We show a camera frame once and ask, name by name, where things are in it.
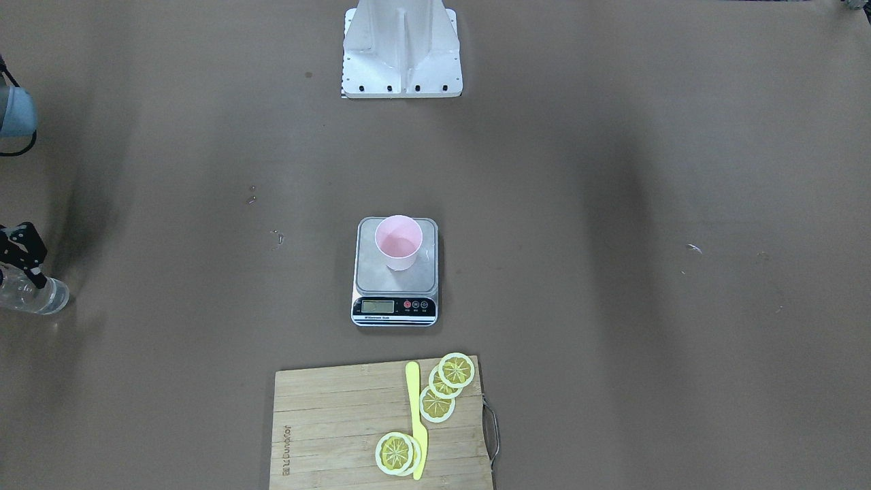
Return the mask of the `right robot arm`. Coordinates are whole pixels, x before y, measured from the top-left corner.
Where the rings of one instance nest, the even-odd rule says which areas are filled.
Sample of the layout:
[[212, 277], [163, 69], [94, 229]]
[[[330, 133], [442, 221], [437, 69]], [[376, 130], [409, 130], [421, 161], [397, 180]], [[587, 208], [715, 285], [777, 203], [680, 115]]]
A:
[[[24, 148], [3, 151], [3, 158], [24, 155], [35, 145], [37, 137], [37, 111], [32, 96], [19, 86], [2, 87], [2, 138], [28, 137]], [[16, 226], [2, 226], [2, 264], [15, 267], [41, 291], [48, 279], [41, 270], [48, 251], [46, 243], [31, 221]]]

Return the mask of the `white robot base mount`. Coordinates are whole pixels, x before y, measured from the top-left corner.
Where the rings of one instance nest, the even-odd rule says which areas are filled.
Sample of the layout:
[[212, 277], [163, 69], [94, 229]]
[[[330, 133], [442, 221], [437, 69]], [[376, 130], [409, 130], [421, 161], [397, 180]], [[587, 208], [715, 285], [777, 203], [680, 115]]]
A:
[[463, 93], [457, 13], [442, 1], [360, 1], [343, 20], [340, 94], [435, 99]]

